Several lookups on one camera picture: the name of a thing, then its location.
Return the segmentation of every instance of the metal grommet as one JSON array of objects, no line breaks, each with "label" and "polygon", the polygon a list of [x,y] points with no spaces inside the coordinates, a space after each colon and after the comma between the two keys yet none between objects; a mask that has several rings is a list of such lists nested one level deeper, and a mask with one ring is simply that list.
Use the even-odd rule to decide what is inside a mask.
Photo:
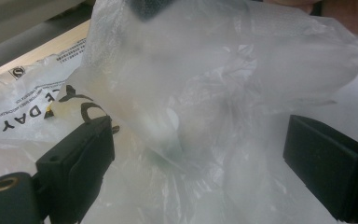
[{"label": "metal grommet", "polygon": [[0,191],[11,189],[14,186],[16,186],[18,182],[19,179],[16,176],[11,176],[3,180],[0,180]]}]

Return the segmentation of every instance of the black object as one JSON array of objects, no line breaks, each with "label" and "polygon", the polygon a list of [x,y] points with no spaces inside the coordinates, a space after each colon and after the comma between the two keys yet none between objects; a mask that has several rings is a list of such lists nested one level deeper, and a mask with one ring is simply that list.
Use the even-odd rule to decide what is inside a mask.
[{"label": "black object", "polygon": [[292,116],[283,157],[335,219],[358,223],[358,142],[320,121]]},{"label": "black object", "polygon": [[34,177],[0,177],[0,223],[80,222],[114,158],[110,117],[83,123],[36,162]]},{"label": "black object", "polygon": [[132,12],[141,20],[148,21],[158,15],[175,0],[130,0]]},{"label": "black object", "polygon": [[313,4],[312,12],[310,13],[311,16],[322,16],[322,4],[323,2],[317,2]]}]

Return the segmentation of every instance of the plastic wrap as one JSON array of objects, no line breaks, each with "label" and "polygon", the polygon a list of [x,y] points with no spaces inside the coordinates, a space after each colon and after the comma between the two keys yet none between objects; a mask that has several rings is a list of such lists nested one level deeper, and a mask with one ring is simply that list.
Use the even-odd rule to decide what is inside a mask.
[{"label": "plastic wrap", "polygon": [[[97,1],[59,94],[71,85],[121,127],[83,222],[336,223],[285,165],[280,113],[353,80],[358,36],[287,7],[152,2]],[[49,122],[80,122],[74,100],[54,102]]]}]

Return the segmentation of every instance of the plastic bag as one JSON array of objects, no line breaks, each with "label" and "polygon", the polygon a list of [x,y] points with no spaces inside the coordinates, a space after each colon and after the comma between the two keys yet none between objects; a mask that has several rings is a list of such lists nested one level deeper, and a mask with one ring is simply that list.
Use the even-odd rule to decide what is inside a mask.
[{"label": "plastic bag", "polygon": [[[84,223],[336,223],[285,165],[277,113],[328,103],[353,80],[358,36],[286,7],[152,3],[98,1],[59,94],[71,86],[121,127]],[[64,137],[83,102],[53,103],[46,131]]]},{"label": "plastic bag", "polygon": [[34,162],[78,123],[46,120],[46,109],[80,65],[86,40],[68,50],[0,75],[0,175],[34,174]]}]

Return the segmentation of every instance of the clear plastic bag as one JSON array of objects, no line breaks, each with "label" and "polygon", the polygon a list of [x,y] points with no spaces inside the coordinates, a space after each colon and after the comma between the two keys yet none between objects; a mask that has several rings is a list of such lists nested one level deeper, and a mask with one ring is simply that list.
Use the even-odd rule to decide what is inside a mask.
[{"label": "clear plastic bag", "polygon": [[[358,36],[256,2],[146,2],[97,1],[59,94],[73,86],[121,127],[84,223],[336,223],[285,165],[279,112],[353,80]],[[78,123],[76,102],[51,108]]]}]

